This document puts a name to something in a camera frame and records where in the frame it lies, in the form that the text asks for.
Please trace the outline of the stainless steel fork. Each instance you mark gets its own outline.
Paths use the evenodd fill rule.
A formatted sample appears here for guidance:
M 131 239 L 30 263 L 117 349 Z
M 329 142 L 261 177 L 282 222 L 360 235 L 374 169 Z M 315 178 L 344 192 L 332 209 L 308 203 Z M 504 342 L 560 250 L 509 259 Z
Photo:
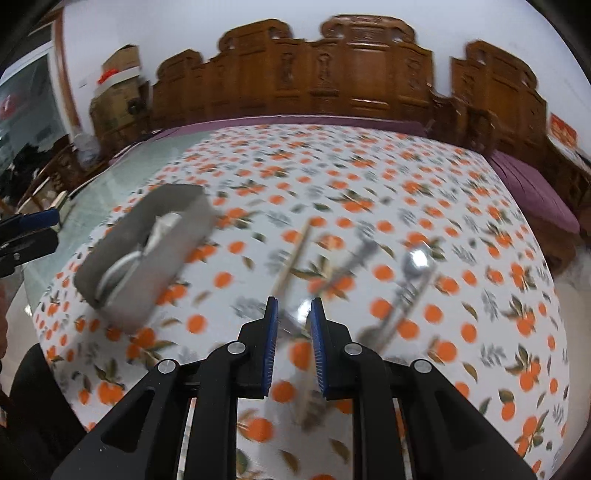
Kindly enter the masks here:
M 315 298 L 322 296 L 325 292 L 335 290 L 335 287 L 342 279 L 353 274 L 353 270 L 363 265 L 379 249 L 375 240 L 365 240 L 360 247 L 349 254 L 346 262 L 329 274 L 327 279 L 311 290 L 307 297 L 298 300 L 294 306 L 280 310 L 280 333 L 294 337 L 304 332 L 307 323 L 308 313 L 311 311 L 311 303 Z

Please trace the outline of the small stainless steel spoon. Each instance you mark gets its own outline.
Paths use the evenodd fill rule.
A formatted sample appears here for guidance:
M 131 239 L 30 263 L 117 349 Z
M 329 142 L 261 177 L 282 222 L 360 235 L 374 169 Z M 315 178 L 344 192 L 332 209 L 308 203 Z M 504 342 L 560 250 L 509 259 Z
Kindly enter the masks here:
M 410 311 L 419 295 L 435 272 L 432 249 L 426 243 L 412 247 L 402 261 L 403 281 L 399 284 L 392 305 L 377 326 L 363 330 L 358 342 L 376 352 L 381 352 L 390 342 L 389 338 L 397 322 Z

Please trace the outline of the orange print tablecloth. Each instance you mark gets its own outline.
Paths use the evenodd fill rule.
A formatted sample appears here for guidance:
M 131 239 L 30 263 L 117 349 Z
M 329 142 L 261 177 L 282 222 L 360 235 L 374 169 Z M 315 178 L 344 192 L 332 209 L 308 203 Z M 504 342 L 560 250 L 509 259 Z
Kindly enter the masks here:
M 149 192 L 204 187 L 219 220 L 126 334 L 102 320 L 74 276 L 96 243 Z M 385 357 L 432 362 L 538 479 L 552 476 L 567 428 L 567 339 L 541 246 L 480 155 L 363 128 L 259 125 L 217 130 L 166 153 L 139 152 L 80 198 L 89 218 L 39 287 L 33 324 L 52 373 L 86 429 L 157 360 L 189 363 L 235 338 L 266 298 L 308 219 L 281 300 L 290 308 L 363 241 L 378 251 L 322 300 L 352 337 L 381 323 L 406 253 L 426 243 L 429 283 L 396 324 Z

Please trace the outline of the grey metal utensil tray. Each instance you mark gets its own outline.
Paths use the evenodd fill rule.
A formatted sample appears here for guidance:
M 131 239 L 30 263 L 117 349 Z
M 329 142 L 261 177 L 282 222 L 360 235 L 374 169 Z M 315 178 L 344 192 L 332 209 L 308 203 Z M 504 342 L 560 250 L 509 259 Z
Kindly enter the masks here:
M 161 185 L 98 241 L 74 286 L 101 319 L 133 333 L 147 323 L 160 295 L 216 222 L 204 187 Z

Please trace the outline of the stacked cardboard boxes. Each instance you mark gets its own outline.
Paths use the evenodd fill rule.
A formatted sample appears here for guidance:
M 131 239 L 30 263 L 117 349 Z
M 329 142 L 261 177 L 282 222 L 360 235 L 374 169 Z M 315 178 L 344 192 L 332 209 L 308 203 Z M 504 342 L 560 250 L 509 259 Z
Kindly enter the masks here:
M 149 129 L 149 82 L 141 70 L 139 47 L 127 44 L 101 66 L 89 114 L 101 149 L 115 153 Z

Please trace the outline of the carved wooden sofa bench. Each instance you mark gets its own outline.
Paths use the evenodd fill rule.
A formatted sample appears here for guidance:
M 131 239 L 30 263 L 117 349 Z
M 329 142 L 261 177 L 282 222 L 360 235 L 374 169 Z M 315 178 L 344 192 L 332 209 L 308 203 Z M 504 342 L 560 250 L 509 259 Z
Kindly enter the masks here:
M 160 64 L 152 94 L 159 128 L 238 117 L 330 115 L 420 123 L 456 144 L 467 108 L 433 89 L 431 51 L 401 19 L 337 15 L 321 39 L 294 38 L 276 19 L 226 32 L 218 54 L 187 49 Z

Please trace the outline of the red gift box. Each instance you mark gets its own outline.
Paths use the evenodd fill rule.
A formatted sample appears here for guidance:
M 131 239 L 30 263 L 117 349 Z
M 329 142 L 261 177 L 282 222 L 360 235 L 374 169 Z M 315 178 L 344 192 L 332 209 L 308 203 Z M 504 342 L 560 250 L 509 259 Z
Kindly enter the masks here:
M 549 135 L 566 148 L 572 150 L 577 148 L 576 130 L 554 113 L 550 114 Z

